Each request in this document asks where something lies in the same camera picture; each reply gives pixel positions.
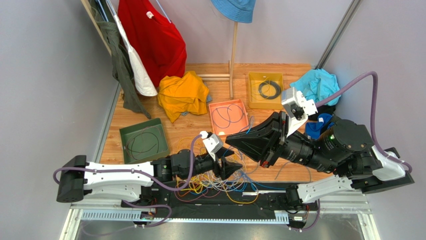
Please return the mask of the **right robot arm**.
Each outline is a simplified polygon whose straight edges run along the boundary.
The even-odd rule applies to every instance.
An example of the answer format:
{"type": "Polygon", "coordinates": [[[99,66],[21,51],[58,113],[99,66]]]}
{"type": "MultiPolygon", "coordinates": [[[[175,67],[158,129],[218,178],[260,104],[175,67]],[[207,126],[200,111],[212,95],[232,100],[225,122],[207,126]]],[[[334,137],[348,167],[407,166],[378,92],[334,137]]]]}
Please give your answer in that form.
{"type": "Polygon", "coordinates": [[[366,128],[351,120],[337,119],[318,139],[290,131],[290,117],[275,112],[247,133],[235,133],[225,142],[257,162],[273,166],[279,158],[328,177],[286,188],[283,202],[298,208],[343,191],[380,193],[413,184],[410,172],[380,155],[366,128]]]}

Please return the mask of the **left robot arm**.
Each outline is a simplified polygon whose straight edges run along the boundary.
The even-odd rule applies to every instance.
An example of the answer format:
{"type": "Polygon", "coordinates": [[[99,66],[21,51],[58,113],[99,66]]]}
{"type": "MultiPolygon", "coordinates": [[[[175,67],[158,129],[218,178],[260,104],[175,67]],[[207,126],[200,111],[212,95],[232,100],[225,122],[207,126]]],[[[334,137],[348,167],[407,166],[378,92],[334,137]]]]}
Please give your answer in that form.
{"type": "Polygon", "coordinates": [[[243,167],[227,161],[231,154],[233,151],[226,148],[201,155],[183,149],[157,160],[129,165],[89,162],[86,155],[76,155],[53,174],[58,184],[56,201],[76,203],[84,199],[110,199],[134,203],[145,197],[145,189],[154,186],[177,191],[168,185],[175,178],[187,180],[212,172],[225,181],[243,167]]]}

